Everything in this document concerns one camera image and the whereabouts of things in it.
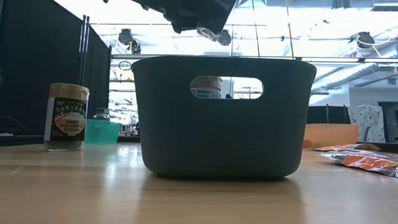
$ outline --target black partition wall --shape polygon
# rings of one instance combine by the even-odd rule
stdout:
[[[82,21],[53,0],[3,1],[0,116],[21,122],[26,127],[21,134],[43,135],[49,85],[78,83]],[[90,89],[93,114],[94,108],[108,106],[110,60],[93,30],[86,58],[84,86]]]

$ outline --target dark gray plastic basket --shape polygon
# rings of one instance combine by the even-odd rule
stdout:
[[[296,60],[152,57],[132,65],[142,157],[157,175],[278,178],[300,164],[316,68]],[[257,78],[255,100],[197,98],[199,76]]]

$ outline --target glass jar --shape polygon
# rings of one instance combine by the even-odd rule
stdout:
[[[85,140],[86,87],[66,83],[50,85],[44,143],[48,151],[82,150]]]
[[[111,121],[108,108],[97,108],[95,109],[94,119],[100,119],[105,121]]]

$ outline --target basket handle hole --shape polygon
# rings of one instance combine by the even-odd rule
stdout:
[[[198,98],[254,100],[264,91],[257,78],[200,76],[191,82],[191,92]]]

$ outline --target wooden table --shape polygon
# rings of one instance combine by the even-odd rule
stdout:
[[[304,151],[278,182],[158,179],[139,144],[0,147],[0,223],[397,223],[398,179]]]

